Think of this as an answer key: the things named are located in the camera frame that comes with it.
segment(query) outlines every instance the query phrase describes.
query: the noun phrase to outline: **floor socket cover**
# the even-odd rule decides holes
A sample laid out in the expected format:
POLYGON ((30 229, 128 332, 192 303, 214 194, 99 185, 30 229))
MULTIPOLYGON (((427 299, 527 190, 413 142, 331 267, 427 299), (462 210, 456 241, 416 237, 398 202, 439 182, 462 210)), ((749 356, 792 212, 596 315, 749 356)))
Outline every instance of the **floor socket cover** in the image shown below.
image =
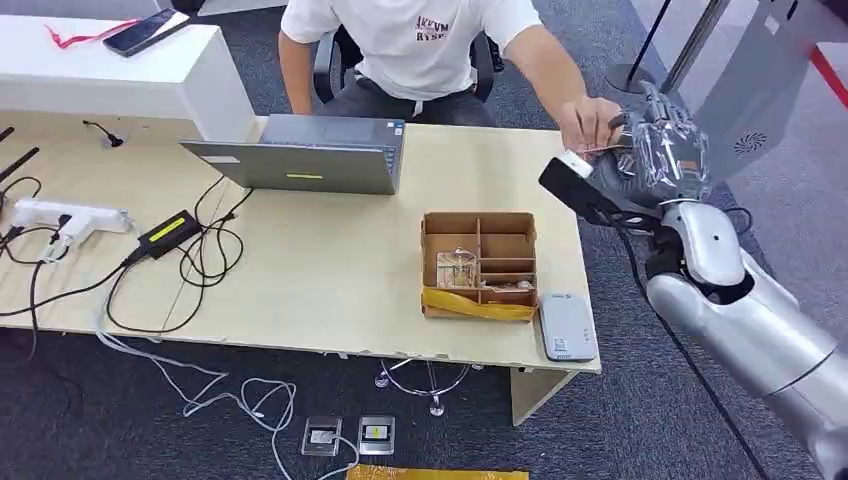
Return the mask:
POLYGON ((309 417, 303 430, 300 453, 319 457, 335 457, 339 453, 338 436, 342 434, 341 417, 309 417))
POLYGON ((395 453, 395 417, 362 417, 359 419, 359 454, 391 455, 395 453))

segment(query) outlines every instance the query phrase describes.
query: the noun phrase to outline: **laptop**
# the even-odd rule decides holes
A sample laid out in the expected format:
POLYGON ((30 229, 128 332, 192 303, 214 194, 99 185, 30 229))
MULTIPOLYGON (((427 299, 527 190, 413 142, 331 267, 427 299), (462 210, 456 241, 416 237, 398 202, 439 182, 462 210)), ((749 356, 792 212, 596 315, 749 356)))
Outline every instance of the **laptop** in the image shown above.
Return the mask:
POLYGON ((179 142, 245 188, 394 195, 403 120, 271 115, 260 143, 179 142))

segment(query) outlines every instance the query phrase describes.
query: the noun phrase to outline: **black chair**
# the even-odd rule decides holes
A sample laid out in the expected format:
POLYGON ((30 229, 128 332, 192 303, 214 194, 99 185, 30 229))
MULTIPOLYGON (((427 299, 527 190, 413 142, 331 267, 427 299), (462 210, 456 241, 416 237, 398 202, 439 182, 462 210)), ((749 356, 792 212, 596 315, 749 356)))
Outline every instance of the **black chair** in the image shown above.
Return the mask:
MULTIPOLYGON (((325 33, 318 43, 318 52, 315 55, 315 67, 312 73, 312 83, 315 93, 322 103, 333 99, 331 66, 336 47, 341 57, 341 68, 339 70, 339 86, 344 88, 345 73, 362 61, 362 53, 359 45, 353 41, 344 26, 335 32, 325 33)), ((471 65, 477 69, 477 83, 474 96, 485 102, 492 92, 495 83, 495 70, 492 62, 489 40, 486 34, 480 33, 471 44, 471 65)))

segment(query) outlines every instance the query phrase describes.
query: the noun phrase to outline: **dark pants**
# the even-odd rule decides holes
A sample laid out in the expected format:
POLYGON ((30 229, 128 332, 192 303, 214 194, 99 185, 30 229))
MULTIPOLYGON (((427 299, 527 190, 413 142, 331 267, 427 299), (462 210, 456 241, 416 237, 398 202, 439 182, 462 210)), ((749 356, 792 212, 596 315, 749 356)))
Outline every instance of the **dark pants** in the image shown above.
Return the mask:
POLYGON ((348 83, 335 98, 322 105, 316 115, 335 117, 397 118, 414 123, 497 127, 483 102, 469 89, 424 102, 413 117, 415 102, 394 98, 376 83, 359 78, 348 83))

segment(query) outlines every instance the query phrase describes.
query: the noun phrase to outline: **office chair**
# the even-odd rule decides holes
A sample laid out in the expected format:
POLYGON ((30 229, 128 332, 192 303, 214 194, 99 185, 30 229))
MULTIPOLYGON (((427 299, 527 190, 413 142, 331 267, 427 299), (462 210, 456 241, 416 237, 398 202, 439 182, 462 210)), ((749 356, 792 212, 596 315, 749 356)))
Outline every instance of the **office chair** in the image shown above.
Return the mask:
POLYGON ((456 375, 456 377, 451 380, 447 387, 439 387, 438 382, 436 381, 436 370, 433 367, 433 362, 431 362, 430 360, 425 360, 424 363, 427 367, 427 376, 430 380, 430 389, 419 390, 416 388, 409 388, 401 385, 393 374, 395 370, 399 369, 400 367, 403 367, 404 365, 409 364, 410 362, 412 362, 412 359, 408 358, 406 360, 401 360, 400 362, 397 362, 391 367, 389 367, 386 366, 386 361, 381 358, 380 367, 382 371, 374 378, 374 385, 376 385, 377 388, 386 388, 389 386, 389 383, 391 383, 403 393, 415 395, 417 397, 430 397, 432 399, 430 403, 430 415, 433 415, 434 417, 441 417, 445 413, 445 405, 441 401, 441 395, 444 395, 459 386, 459 384, 462 383, 463 380, 465 380, 465 376, 468 375, 468 371, 470 369, 483 370, 483 366, 481 365, 456 365, 455 368, 459 369, 459 373, 456 375))
MULTIPOLYGON (((324 34, 318 43, 318 52, 315 55, 315 66, 312 73, 312 83, 321 103, 327 103, 335 96, 330 70, 336 46, 338 46, 339 56, 341 57, 341 68, 338 74, 339 88, 344 88, 345 73, 362 61, 359 45, 353 41, 344 26, 339 27, 335 32, 324 34)), ((495 83, 495 65, 492 60, 489 40, 485 33, 481 32, 472 42, 470 56, 471 66, 477 69, 477 87, 474 96, 485 102, 489 98, 489 93, 492 92, 492 86, 495 83)))

